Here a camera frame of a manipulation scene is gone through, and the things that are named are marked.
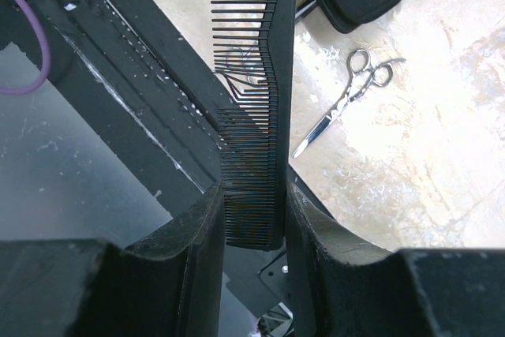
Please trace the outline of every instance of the silver scissors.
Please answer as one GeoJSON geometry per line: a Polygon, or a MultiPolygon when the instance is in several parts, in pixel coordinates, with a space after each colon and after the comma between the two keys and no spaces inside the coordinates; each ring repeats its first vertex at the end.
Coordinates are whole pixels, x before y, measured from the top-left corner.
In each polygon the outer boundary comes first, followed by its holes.
{"type": "Polygon", "coordinates": [[[319,137],[327,128],[333,124],[337,118],[347,109],[347,107],[356,100],[360,99],[371,86],[384,88],[388,86],[393,80],[393,65],[395,63],[405,62],[404,58],[391,59],[390,61],[383,62],[377,66],[372,65],[372,57],[365,49],[358,49],[351,53],[347,59],[347,69],[349,70],[349,83],[342,93],[340,99],[333,105],[332,108],[324,115],[320,122],[314,127],[307,137],[301,142],[297,150],[293,153],[293,157],[297,158],[303,151],[319,137]],[[355,64],[358,56],[365,59],[362,67],[355,69],[355,64]],[[357,90],[353,95],[351,91],[355,85],[358,77],[368,74],[368,79],[365,84],[357,90]]]}

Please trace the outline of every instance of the scissors blade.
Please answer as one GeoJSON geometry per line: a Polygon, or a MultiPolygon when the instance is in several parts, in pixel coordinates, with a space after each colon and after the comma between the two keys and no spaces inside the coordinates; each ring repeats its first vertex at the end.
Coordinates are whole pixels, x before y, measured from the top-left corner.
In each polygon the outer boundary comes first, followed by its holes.
{"type": "Polygon", "coordinates": [[[328,126],[333,123],[334,119],[331,117],[331,111],[327,112],[320,122],[310,131],[307,137],[301,142],[297,150],[293,153],[293,158],[297,158],[304,152],[304,150],[312,143],[314,140],[323,133],[328,126]]]}

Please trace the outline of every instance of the black comb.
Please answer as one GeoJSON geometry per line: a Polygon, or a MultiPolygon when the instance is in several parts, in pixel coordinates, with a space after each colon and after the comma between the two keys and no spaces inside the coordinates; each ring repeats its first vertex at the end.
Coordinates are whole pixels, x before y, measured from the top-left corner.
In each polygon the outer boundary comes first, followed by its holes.
{"type": "Polygon", "coordinates": [[[282,246],[295,0],[212,0],[215,72],[234,104],[219,110],[226,243],[282,246]]]}

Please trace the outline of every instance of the scissors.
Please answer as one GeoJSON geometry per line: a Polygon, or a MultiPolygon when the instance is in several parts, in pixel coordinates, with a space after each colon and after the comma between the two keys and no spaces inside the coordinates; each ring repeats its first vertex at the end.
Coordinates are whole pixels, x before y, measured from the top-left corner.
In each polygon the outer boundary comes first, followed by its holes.
{"type": "Polygon", "coordinates": [[[297,158],[301,153],[319,137],[326,129],[333,124],[337,118],[347,109],[347,107],[356,100],[360,99],[371,86],[387,87],[393,80],[393,65],[395,63],[405,62],[404,58],[391,59],[390,61],[383,62],[377,66],[372,65],[372,57],[365,49],[357,49],[352,52],[347,59],[347,69],[349,70],[349,83],[342,93],[340,99],[333,105],[332,108],[324,115],[324,117],[317,123],[317,125],[310,131],[307,137],[301,142],[297,150],[293,153],[293,158],[297,158]],[[356,61],[359,56],[365,59],[363,66],[355,69],[356,61]],[[365,74],[368,74],[368,79],[365,84],[357,90],[353,95],[351,91],[355,85],[356,79],[365,74]]]}

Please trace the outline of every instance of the concrete floor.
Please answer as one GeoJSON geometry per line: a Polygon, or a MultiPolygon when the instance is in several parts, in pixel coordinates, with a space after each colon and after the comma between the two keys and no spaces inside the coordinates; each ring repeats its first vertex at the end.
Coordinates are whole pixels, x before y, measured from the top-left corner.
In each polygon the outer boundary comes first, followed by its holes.
{"type": "MultiPolygon", "coordinates": [[[[210,0],[155,1],[212,67],[210,0]]],[[[346,36],[317,9],[296,27],[292,151],[341,95],[358,47],[407,63],[291,165],[384,248],[504,247],[505,0],[403,0],[346,36]]]]}

